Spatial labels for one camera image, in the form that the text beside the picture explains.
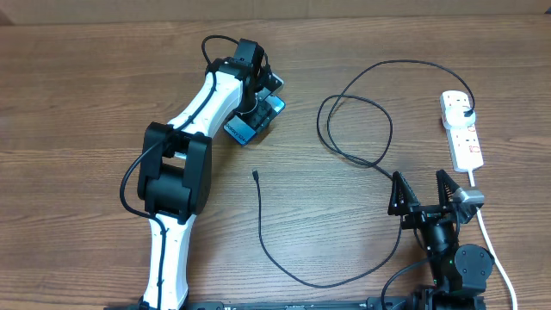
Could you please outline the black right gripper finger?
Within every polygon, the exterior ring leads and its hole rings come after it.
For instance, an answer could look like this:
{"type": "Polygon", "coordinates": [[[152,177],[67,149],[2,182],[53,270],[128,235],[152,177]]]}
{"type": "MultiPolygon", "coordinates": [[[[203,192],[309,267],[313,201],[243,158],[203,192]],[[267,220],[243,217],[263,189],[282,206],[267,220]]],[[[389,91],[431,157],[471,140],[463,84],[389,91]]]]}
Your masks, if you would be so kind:
{"type": "Polygon", "coordinates": [[[445,170],[436,172],[436,183],[438,188],[438,199],[440,205],[447,205],[453,194],[459,189],[459,185],[451,178],[445,170]]]}
{"type": "Polygon", "coordinates": [[[408,215],[420,208],[420,201],[412,191],[401,172],[392,174],[392,190],[388,204],[388,215],[408,215]]]}

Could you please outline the blue Samsung smartphone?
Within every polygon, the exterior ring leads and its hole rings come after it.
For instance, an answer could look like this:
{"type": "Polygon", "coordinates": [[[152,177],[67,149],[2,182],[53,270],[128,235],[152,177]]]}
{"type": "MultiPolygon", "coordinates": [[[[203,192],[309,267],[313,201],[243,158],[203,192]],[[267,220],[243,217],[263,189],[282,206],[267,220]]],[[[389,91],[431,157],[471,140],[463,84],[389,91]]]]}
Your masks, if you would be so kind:
{"type": "Polygon", "coordinates": [[[285,102],[278,96],[268,96],[257,103],[253,112],[235,114],[224,126],[225,131],[240,145],[249,144],[285,109],[285,102]]]}

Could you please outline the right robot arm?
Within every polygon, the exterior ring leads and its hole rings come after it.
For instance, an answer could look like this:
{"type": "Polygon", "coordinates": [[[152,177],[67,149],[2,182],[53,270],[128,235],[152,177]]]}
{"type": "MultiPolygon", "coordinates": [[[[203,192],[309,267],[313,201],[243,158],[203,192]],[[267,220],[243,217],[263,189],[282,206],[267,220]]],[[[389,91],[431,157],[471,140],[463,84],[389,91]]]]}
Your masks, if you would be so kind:
{"type": "Polygon", "coordinates": [[[392,174],[387,213],[400,217],[403,230],[413,230],[424,246],[426,258],[394,274],[381,291],[381,307],[387,309],[484,309],[482,294],[495,264],[493,254],[480,245],[461,245],[461,228],[485,202],[473,186],[462,187],[445,170],[436,172],[439,202],[423,205],[404,176],[392,174]],[[420,285],[405,297],[386,296],[390,284],[424,264],[430,266],[433,283],[420,285]]]}

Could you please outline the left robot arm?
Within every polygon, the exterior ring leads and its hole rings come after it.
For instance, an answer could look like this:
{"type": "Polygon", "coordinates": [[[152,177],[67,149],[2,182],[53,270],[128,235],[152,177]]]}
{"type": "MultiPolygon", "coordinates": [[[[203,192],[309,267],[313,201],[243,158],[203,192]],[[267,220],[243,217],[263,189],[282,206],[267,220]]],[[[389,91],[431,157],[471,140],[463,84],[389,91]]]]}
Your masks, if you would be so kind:
{"type": "Polygon", "coordinates": [[[226,130],[248,144],[284,109],[283,81],[269,65],[217,59],[191,103],[166,124],[145,131],[138,197],[151,233],[151,266],[141,309],[183,309],[189,296],[187,264],[191,232],[207,204],[213,138],[226,130]]]}

